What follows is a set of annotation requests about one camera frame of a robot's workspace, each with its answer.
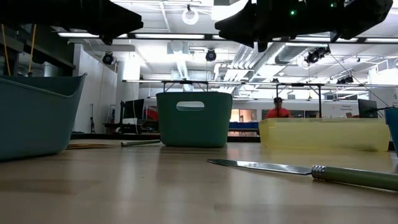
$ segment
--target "window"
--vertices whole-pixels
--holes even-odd
[[[319,111],[305,111],[305,117],[306,118],[318,118]]]
[[[229,119],[229,122],[251,122],[251,121],[257,121],[256,110],[233,109],[231,111],[231,119]]]
[[[290,110],[290,117],[304,118],[304,111]]]

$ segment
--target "metal frame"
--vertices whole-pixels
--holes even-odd
[[[292,87],[303,86],[324,86],[324,87],[368,87],[368,88],[398,88],[398,85],[376,85],[376,84],[324,84],[324,83],[266,83],[266,82],[216,82],[216,81],[193,81],[193,80],[122,80],[122,82],[131,83],[179,83],[193,84],[201,83],[204,85],[260,85],[260,86],[276,86],[289,85]]]
[[[204,84],[206,85],[206,91],[209,91],[209,83],[208,81],[191,81],[191,80],[162,80],[163,83],[163,92],[167,92],[172,86],[174,86],[174,84],[179,83],[179,84]],[[168,87],[166,89],[166,84],[167,83],[172,83],[172,85],[170,87]]]
[[[65,35],[68,34],[69,32],[57,32],[59,35]],[[87,32],[71,32],[76,34],[74,37],[62,37],[66,39],[99,39],[97,35],[92,35],[92,36],[84,36],[84,37],[79,37],[78,35],[85,35]],[[136,37],[137,34],[151,34],[151,35],[156,35],[156,34],[167,34],[167,35],[203,35],[203,38],[201,39],[191,39],[191,38],[168,38],[165,36],[164,38],[141,38],[141,37]],[[209,41],[229,41],[232,42],[232,40],[226,40],[222,37],[220,37],[218,34],[201,34],[201,33],[195,33],[195,34],[188,34],[188,33],[161,33],[161,32],[154,32],[154,33],[144,33],[144,32],[131,32],[127,33],[126,35],[122,35],[120,37],[117,37],[115,39],[124,39],[124,40],[209,40]],[[296,39],[290,40],[288,37],[278,37],[278,38],[273,38],[270,43],[273,42],[280,42],[280,43],[306,43],[306,44],[378,44],[378,45],[396,45],[398,44],[398,38],[397,37],[355,37],[353,40],[340,40],[338,39],[336,42],[332,43],[330,42],[329,37],[325,36],[312,36],[312,35],[298,35]]]
[[[322,118],[322,99],[321,99],[321,88],[322,86],[327,86],[327,84],[322,84],[322,83],[276,83],[276,97],[279,97],[279,86],[299,86],[299,87],[303,87],[303,86],[308,86],[310,87],[317,95],[318,95],[318,102],[319,102],[319,117]],[[313,89],[313,86],[318,87],[318,93]]]

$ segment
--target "fluorescent light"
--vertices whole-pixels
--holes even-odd
[[[244,82],[208,82],[209,84],[220,84],[220,85],[242,85]]]
[[[98,35],[89,34],[86,32],[59,32],[58,35],[60,37],[68,37],[68,38],[99,38]]]
[[[357,41],[358,41],[358,38],[351,38],[350,40],[345,40],[345,39],[339,38],[339,39],[337,40],[337,42],[350,42],[350,43],[352,43],[352,42],[357,42]]]
[[[296,37],[292,41],[330,42],[329,37]]]
[[[296,39],[292,41],[310,41],[310,42],[330,42],[329,37],[296,37]],[[358,38],[352,38],[350,40],[345,40],[345,39],[337,39],[336,42],[357,42]]]
[[[160,80],[123,80],[124,82],[131,83],[162,83]]]
[[[314,43],[286,43],[288,47],[327,47],[328,44],[314,44]]]
[[[202,34],[135,34],[138,39],[204,39]]]
[[[398,42],[398,38],[367,38],[365,42],[393,43]]]
[[[225,40],[224,38],[220,37],[219,35],[213,35],[213,39],[216,39],[216,40]]]

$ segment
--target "desk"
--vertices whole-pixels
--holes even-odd
[[[0,164],[1,223],[398,222],[398,193],[217,166],[209,158],[386,172],[397,163],[388,152],[262,150],[259,143],[63,151]]]

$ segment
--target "computer monitor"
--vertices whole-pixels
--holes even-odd
[[[142,119],[144,99],[124,102],[123,118]]]
[[[358,100],[360,118],[378,118],[377,103],[373,100]]]

